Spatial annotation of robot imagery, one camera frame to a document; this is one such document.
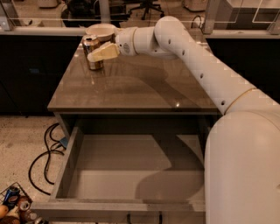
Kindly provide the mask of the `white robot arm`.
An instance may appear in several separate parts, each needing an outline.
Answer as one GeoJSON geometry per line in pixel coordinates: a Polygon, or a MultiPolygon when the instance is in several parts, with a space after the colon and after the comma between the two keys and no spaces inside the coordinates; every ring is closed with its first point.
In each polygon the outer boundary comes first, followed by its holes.
{"type": "Polygon", "coordinates": [[[175,17],[117,32],[88,60],[181,59],[222,116],[205,153],[206,224],[280,224],[280,104],[197,44],[175,17]]]}

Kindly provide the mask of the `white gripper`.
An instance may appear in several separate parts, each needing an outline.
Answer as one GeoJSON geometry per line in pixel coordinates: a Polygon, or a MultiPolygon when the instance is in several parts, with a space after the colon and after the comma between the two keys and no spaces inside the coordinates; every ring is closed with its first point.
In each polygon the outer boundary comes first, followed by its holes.
{"type": "Polygon", "coordinates": [[[104,43],[87,55],[88,61],[110,60],[116,58],[120,53],[125,56],[135,56],[137,54],[134,47],[136,29],[136,27],[130,27],[120,30],[115,37],[116,44],[111,42],[104,43]]]}

